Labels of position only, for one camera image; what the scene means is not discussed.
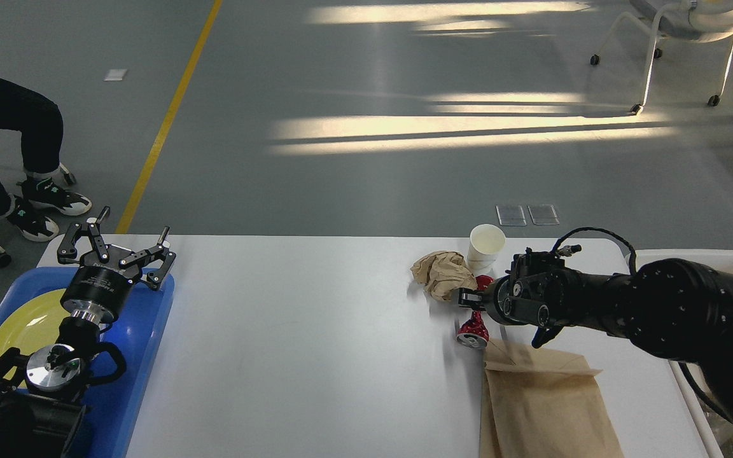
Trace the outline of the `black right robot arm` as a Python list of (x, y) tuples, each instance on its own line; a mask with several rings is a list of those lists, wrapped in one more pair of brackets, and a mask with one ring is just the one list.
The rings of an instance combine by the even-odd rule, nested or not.
[(707, 396), (696, 387), (695, 393), (733, 423), (733, 274), (681, 258), (638, 268), (633, 246), (627, 246), (627, 274), (586, 274), (565, 264), (581, 248), (565, 237), (549, 251), (527, 247), (486, 289), (458, 289), (456, 303), (498, 324), (535, 326), (536, 349), (565, 328), (582, 326), (676, 361), (686, 378), (694, 363), (711, 391)]

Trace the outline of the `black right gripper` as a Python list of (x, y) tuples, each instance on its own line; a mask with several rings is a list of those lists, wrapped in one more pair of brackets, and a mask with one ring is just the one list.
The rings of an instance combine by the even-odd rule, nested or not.
[(485, 311), (498, 324), (511, 325), (503, 313), (503, 302), (507, 297), (507, 281), (509, 281), (509, 276), (497, 278), (483, 291), (460, 288), (457, 291), (457, 306), (474, 311)]

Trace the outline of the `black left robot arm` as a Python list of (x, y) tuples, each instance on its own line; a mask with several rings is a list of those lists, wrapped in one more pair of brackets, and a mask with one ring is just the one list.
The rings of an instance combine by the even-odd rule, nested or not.
[(61, 288), (63, 316), (37, 350), (0, 353), (0, 457), (124, 457), (174, 301), (176, 253), (165, 226), (133, 250), (107, 243), (108, 217), (69, 225), (57, 267), (35, 268), (0, 304), (18, 308)]

